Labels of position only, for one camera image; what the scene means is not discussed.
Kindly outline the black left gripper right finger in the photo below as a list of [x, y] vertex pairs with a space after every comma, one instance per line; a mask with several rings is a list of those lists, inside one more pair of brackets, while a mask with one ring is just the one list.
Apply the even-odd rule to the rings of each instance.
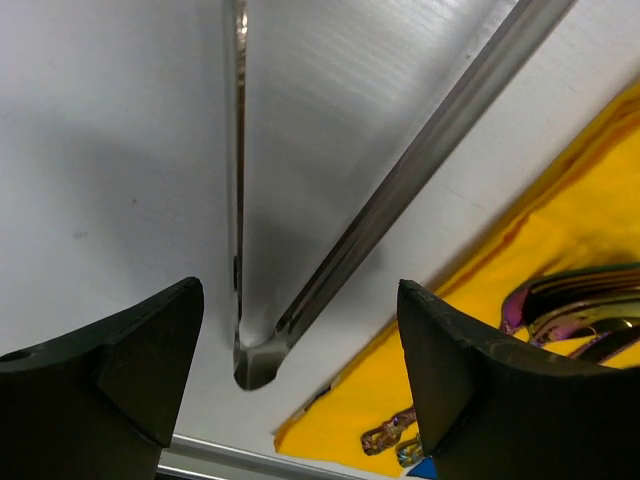
[[635, 479], [639, 371], [531, 346], [403, 280], [397, 322], [442, 479]]

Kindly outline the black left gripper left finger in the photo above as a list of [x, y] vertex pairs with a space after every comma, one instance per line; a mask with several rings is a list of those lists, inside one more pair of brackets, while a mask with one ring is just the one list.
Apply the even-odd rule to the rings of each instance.
[[172, 441], [204, 314], [185, 278], [1, 358], [4, 479], [152, 479]]

